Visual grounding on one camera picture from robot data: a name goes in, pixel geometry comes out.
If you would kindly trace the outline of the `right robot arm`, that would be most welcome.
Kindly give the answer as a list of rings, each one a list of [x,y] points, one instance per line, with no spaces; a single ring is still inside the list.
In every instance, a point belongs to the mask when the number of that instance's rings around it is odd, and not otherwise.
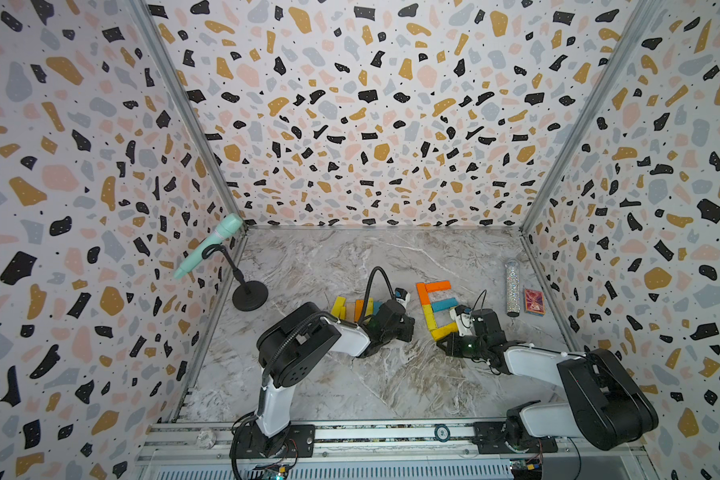
[[[493,310],[458,306],[454,313],[454,325],[435,336],[447,356],[484,362],[493,373],[529,377],[563,390],[561,402],[530,401],[507,411],[496,436],[510,450],[525,453],[544,439],[567,437],[608,451],[659,426],[652,403],[613,352],[576,353],[510,341]]]

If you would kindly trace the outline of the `teal block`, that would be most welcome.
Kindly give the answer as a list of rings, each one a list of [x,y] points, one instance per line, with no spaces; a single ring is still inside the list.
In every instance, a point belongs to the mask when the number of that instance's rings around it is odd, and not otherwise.
[[[430,306],[434,312],[447,311],[447,310],[457,307],[458,305],[459,305],[459,302],[455,298],[447,298],[444,300],[432,302],[430,304]]]

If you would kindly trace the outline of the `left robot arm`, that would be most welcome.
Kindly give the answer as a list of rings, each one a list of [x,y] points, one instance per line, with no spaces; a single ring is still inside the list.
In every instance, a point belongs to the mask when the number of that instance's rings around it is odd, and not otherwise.
[[[341,320],[307,302],[257,340],[262,367],[255,423],[267,438],[286,430],[295,386],[330,352],[370,357],[393,340],[412,340],[415,320],[395,299],[357,323]]]

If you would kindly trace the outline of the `orange block small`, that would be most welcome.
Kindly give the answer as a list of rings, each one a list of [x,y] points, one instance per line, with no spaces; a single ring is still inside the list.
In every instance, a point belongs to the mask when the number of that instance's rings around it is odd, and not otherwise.
[[[354,307],[354,321],[355,321],[356,323],[358,323],[358,322],[364,317],[365,311],[363,310],[363,306],[364,306],[363,300],[357,300],[357,301],[355,302],[355,307]]]

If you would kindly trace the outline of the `pink card box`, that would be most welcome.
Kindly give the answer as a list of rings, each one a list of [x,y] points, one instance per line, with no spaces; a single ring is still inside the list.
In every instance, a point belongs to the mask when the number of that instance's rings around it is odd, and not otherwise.
[[[544,316],[546,306],[542,291],[525,289],[523,293],[524,310],[528,314]]]

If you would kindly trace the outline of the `yellow-green block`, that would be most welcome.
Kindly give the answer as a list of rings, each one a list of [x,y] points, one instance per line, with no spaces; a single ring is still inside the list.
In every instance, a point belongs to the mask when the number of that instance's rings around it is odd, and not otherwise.
[[[436,330],[438,328],[438,325],[432,306],[430,304],[425,304],[422,306],[422,310],[428,330]]]

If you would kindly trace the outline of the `beige wooden block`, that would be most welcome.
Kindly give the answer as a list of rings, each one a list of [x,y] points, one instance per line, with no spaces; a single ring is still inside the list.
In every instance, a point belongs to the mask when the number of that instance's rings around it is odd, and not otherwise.
[[[355,315],[355,305],[356,305],[356,302],[355,302],[355,301],[350,301],[350,302],[348,302],[348,303],[345,304],[345,310],[346,310],[346,315],[345,315],[345,317],[346,317],[346,320],[347,320],[347,321],[351,321],[351,322],[354,322],[354,321],[355,321],[355,317],[356,317],[356,315]]]

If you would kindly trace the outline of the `yellow block front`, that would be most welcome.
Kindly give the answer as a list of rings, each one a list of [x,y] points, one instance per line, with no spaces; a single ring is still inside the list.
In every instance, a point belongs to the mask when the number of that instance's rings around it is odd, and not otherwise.
[[[453,333],[458,334],[459,328],[456,322],[451,322],[448,325],[431,330],[430,333],[434,341],[439,341]]]

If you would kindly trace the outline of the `mint green microphone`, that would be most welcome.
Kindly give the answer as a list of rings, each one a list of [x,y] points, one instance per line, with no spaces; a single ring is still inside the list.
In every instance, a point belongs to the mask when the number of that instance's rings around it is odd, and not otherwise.
[[[173,278],[180,279],[195,269],[205,258],[205,252],[211,247],[222,245],[243,226],[243,220],[236,214],[230,213],[224,217],[216,228],[179,264],[174,271]]]

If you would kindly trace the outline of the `black microphone stand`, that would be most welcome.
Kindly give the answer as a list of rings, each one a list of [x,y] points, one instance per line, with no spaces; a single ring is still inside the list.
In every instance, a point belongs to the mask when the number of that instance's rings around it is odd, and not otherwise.
[[[231,267],[234,279],[239,283],[238,287],[232,294],[233,306],[242,312],[250,312],[262,307],[269,296],[268,288],[260,281],[248,281],[242,271],[237,267],[229,254],[227,247],[224,245],[207,249],[205,252],[206,258],[204,260],[210,258],[217,252],[220,252],[227,260],[229,266]]]

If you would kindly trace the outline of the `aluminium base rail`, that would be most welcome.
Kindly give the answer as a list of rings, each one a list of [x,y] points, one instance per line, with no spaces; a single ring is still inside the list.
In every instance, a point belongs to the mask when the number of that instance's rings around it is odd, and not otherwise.
[[[638,443],[601,451],[562,437],[508,448],[502,421],[307,420],[272,457],[232,423],[157,424],[136,458],[136,479],[655,479]]]

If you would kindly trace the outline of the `glitter tube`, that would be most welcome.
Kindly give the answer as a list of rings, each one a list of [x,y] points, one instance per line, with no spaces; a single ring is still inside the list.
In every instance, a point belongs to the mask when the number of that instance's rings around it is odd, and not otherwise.
[[[509,317],[518,317],[521,309],[521,286],[519,263],[516,259],[505,262],[506,313]]]

